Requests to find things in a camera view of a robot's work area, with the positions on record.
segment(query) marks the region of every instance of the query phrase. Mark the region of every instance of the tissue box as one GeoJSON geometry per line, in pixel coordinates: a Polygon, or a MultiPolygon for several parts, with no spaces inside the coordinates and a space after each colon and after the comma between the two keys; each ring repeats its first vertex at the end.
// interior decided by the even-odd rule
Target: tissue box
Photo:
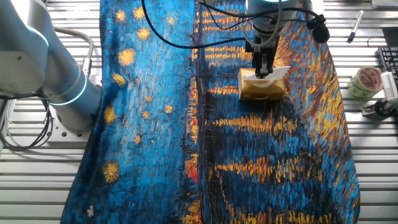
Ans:
{"type": "Polygon", "coordinates": [[[241,68],[238,74],[239,100],[281,100],[285,96],[286,87],[283,78],[275,80],[271,85],[268,80],[245,80],[244,77],[252,75],[254,68],[241,68]]]}

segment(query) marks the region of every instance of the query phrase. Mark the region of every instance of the wire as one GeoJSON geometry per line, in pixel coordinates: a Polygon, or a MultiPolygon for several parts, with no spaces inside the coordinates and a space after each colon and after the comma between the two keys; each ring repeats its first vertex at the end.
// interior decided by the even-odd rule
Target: wire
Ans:
{"type": "Polygon", "coordinates": [[[283,10],[282,0],[279,0],[278,8],[279,8],[279,10],[278,10],[278,19],[276,21],[275,29],[274,29],[272,35],[268,38],[268,40],[266,40],[265,42],[263,42],[261,44],[256,44],[253,41],[251,41],[250,38],[248,37],[246,31],[244,30],[244,26],[241,25],[241,31],[243,32],[243,36],[246,39],[246,41],[250,45],[252,45],[252,47],[264,47],[264,46],[267,46],[269,43],[271,43],[271,41],[273,41],[276,38],[276,35],[278,34],[278,30],[279,30],[280,20],[281,20],[281,17],[282,17],[282,10],[283,10]]]}
{"type": "MultiPolygon", "coordinates": [[[[258,13],[255,13],[255,14],[244,14],[244,13],[235,14],[235,13],[224,11],[222,9],[218,9],[217,7],[213,7],[213,6],[208,5],[208,4],[204,4],[202,2],[198,2],[198,3],[201,4],[201,5],[206,5],[210,9],[212,9],[214,11],[217,11],[217,12],[220,12],[222,14],[225,14],[227,16],[238,17],[238,18],[251,18],[251,17],[257,17],[257,16],[263,16],[263,15],[266,15],[266,14],[272,14],[272,13],[275,13],[275,12],[279,11],[278,9],[273,9],[273,10],[267,10],[267,11],[263,11],[263,12],[258,12],[258,13]]],[[[313,12],[313,11],[310,11],[308,9],[302,9],[302,8],[299,8],[299,7],[286,7],[286,8],[283,8],[283,11],[304,12],[304,13],[312,15],[314,17],[318,16],[318,14],[313,12]]]]}
{"type": "Polygon", "coordinates": [[[153,31],[153,33],[163,42],[165,42],[166,44],[169,44],[172,47],[177,47],[180,49],[202,49],[202,48],[206,48],[206,47],[211,47],[211,46],[216,46],[216,45],[220,45],[220,44],[227,44],[230,42],[234,42],[234,41],[240,41],[240,40],[245,40],[245,38],[240,37],[240,38],[233,38],[233,39],[229,39],[229,40],[223,40],[223,41],[219,41],[219,42],[214,42],[211,44],[203,44],[203,45],[197,45],[197,46],[183,46],[183,45],[178,45],[178,44],[174,44],[171,43],[170,41],[166,40],[165,38],[163,38],[155,29],[155,27],[152,25],[149,16],[148,16],[148,12],[147,9],[145,7],[145,0],[141,0],[141,4],[142,4],[142,10],[144,11],[144,15],[145,18],[148,22],[148,25],[150,27],[150,29],[153,31]]]}
{"type": "Polygon", "coordinates": [[[232,28],[238,26],[239,24],[241,24],[241,23],[243,23],[243,22],[251,21],[251,20],[256,19],[256,18],[259,18],[259,17],[271,18],[271,17],[269,17],[269,16],[257,16],[257,17],[253,17],[253,18],[249,18],[249,19],[245,19],[245,20],[243,20],[243,21],[237,22],[237,23],[235,23],[234,25],[229,26],[229,27],[221,27],[221,26],[217,23],[216,19],[214,18],[213,13],[211,13],[210,8],[207,6],[206,0],[203,0],[203,3],[205,4],[204,6],[207,8],[207,11],[209,12],[209,14],[210,14],[210,16],[211,16],[211,19],[213,20],[214,24],[215,24],[220,30],[229,30],[229,29],[232,29],[232,28]]]}
{"type": "Polygon", "coordinates": [[[391,63],[394,61],[395,58],[398,58],[398,55],[397,55],[397,56],[393,56],[392,58],[390,58],[390,59],[388,60],[388,68],[391,68],[391,63]]]}
{"type": "Polygon", "coordinates": [[[53,131],[53,117],[51,115],[51,111],[49,110],[49,103],[46,100],[42,100],[42,103],[46,109],[46,120],[45,120],[45,125],[43,130],[40,132],[40,134],[37,136],[37,138],[35,139],[34,142],[32,142],[32,144],[30,144],[29,146],[21,146],[20,144],[18,144],[15,139],[11,136],[9,130],[7,131],[9,137],[11,138],[11,140],[16,144],[13,145],[11,144],[9,141],[7,141],[7,139],[5,138],[5,136],[3,135],[3,127],[5,126],[5,124],[3,124],[4,121],[4,117],[5,117],[5,110],[7,108],[8,105],[8,101],[5,101],[1,107],[0,110],[0,124],[2,126],[1,130],[0,130],[0,140],[3,142],[3,144],[12,151],[17,151],[17,152],[21,152],[21,151],[25,151],[28,149],[33,149],[33,148],[37,148],[40,146],[43,146],[50,138],[50,136],[52,135],[52,131],[53,131]]]}
{"type": "Polygon", "coordinates": [[[93,56],[94,42],[93,42],[93,39],[91,39],[91,37],[89,35],[79,32],[79,31],[76,31],[76,30],[71,30],[71,29],[66,29],[66,28],[61,28],[61,27],[56,27],[56,26],[54,27],[54,30],[56,32],[60,32],[63,34],[74,35],[74,36],[82,38],[90,45],[88,48],[88,53],[87,53],[86,57],[91,58],[91,56],[93,56]]]}

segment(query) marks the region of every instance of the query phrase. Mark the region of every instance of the pen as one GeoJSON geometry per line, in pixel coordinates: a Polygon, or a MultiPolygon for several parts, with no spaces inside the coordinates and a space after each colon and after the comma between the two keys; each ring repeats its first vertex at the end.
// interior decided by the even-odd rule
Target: pen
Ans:
{"type": "Polygon", "coordinates": [[[358,17],[356,18],[356,22],[355,22],[355,26],[353,27],[353,29],[351,30],[351,35],[349,35],[349,38],[347,40],[348,43],[351,43],[354,40],[355,37],[355,33],[358,30],[359,24],[361,23],[363,14],[365,12],[364,11],[360,11],[358,17]]]}

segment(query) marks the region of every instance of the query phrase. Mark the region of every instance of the metal grating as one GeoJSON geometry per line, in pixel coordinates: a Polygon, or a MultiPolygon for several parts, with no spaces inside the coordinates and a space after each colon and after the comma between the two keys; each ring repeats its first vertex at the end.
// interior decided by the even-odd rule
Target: metal grating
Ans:
{"type": "MultiPolygon", "coordinates": [[[[314,7],[320,0],[313,0],[314,7]]],[[[101,80],[101,47],[98,0],[52,0],[48,7],[53,24],[92,36],[96,51],[91,79],[101,80]]],[[[360,224],[398,223],[398,129],[394,118],[371,121],[361,116],[361,106],[384,97],[378,93],[369,102],[352,99],[347,82],[365,65],[378,67],[376,50],[386,45],[381,27],[398,26],[398,11],[375,11],[368,0],[324,0],[331,38],[328,42],[346,110],[352,150],[361,186],[360,224]],[[346,40],[359,10],[365,15],[353,43],[346,40]]],[[[88,45],[81,39],[58,35],[78,62],[88,45]]],[[[11,133],[28,144],[40,132],[44,108],[35,99],[16,102],[11,133]]],[[[0,157],[0,223],[59,223],[63,204],[83,156],[85,143],[45,144],[29,152],[3,149],[0,157]]]]}

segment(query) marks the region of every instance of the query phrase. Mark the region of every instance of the black device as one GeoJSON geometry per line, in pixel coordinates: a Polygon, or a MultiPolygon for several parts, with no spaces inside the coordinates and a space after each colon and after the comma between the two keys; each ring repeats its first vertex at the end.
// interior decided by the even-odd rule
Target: black device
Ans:
{"type": "Polygon", "coordinates": [[[398,56],[398,47],[379,47],[377,52],[379,54],[383,72],[386,72],[387,67],[390,66],[394,80],[398,82],[398,58],[392,59],[392,62],[389,63],[389,60],[392,57],[398,56]]]}

